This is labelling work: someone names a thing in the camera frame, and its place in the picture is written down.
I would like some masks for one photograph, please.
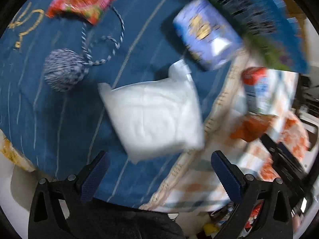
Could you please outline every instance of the white surface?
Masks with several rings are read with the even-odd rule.
[[[313,123],[319,127],[319,119],[306,113],[306,112],[301,112],[300,118],[303,120],[306,120],[310,123]],[[309,170],[312,166],[312,163],[315,160],[315,157],[316,157],[317,152],[318,152],[318,143],[319,142],[317,141],[314,148],[311,150],[312,154],[306,153],[306,155],[301,163],[304,166],[306,172],[309,172]],[[317,214],[317,212],[319,210],[319,202],[317,201],[319,191],[314,189],[313,193],[315,195],[314,202],[313,202],[312,206],[310,207],[310,209],[307,211],[307,213],[304,215],[304,218],[302,219],[302,223],[299,226],[298,230],[293,234],[293,239],[300,238],[300,236],[306,231],[309,224],[312,222],[313,218],[315,217],[315,215]]]
[[[218,56],[231,45],[231,42],[222,37],[217,37],[211,42],[213,56]]]
[[[114,90],[100,83],[98,90],[130,160],[134,163],[201,149],[204,128],[190,69],[180,60],[169,78],[126,85]]]
[[[309,64],[313,67],[319,67],[319,35],[308,18],[305,20],[305,26]]]
[[[315,127],[310,126],[310,125],[308,125],[306,123],[302,123],[302,125],[304,126],[305,129],[309,130],[311,133],[315,133],[316,132]]]
[[[181,227],[185,236],[194,236],[203,230],[203,226],[211,221],[207,212],[179,213],[176,223]]]
[[[11,194],[14,164],[0,153],[0,205],[13,228],[22,239],[28,239],[29,211],[20,206]]]
[[[305,212],[306,206],[307,206],[307,200],[306,198],[303,198],[301,208],[300,208],[303,213]]]

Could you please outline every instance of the checkered fabric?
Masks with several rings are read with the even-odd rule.
[[[142,205],[141,209],[178,213],[215,211],[224,206],[229,198],[210,163],[211,154],[215,150],[221,150],[244,174],[257,176],[269,155],[260,140],[247,143],[241,139],[229,138],[229,134],[247,111],[240,74],[247,67],[260,66],[257,62],[246,51],[238,54],[222,92],[205,121],[205,149],[184,152],[150,201]],[[294,98],[298,75],[269,69],[268,80],[272,94],[268,113],[278,117],[267,132],[272,139],[277,140]]]

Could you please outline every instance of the blue fabric with white stripes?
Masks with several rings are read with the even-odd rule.
[[[115,1],[114,6],[125,22],[122,46],[108,63],[92,67],[88,75],[66,93],[54,91],[44,81],[44,59],[59,48],[81,55],[82,21],[76,17],[44,17],[33,31],[23,36],[18,50],[14,45],[19,33],[31,27],[38,14],[33,13],[14,29],[8,28],[0,39],[0,128],[14,147],[58,180],[78,173],[100,150],[106,150],[111,166],[95,197],[129,207],[148,202],[179,154],[137,165],[128,162],[98,95],[97,83],[120,87],[160,80],[167,77],[169,66],[184,54],[205,119],[221,91],[229,65],[205,72],[186,53],[172,21],[190,1]],[[32,4],[24,17],[33,9],[46,11],[51,0],[29,0],[18,15],[29,2]],[[97,26],[88,29],[87,39],[93,41],[102,35],[116,37],[120,31],[117,16],[109,10]],[[92,50],[93,60],[109,55],[113,47],[113,42],[96,45]]]

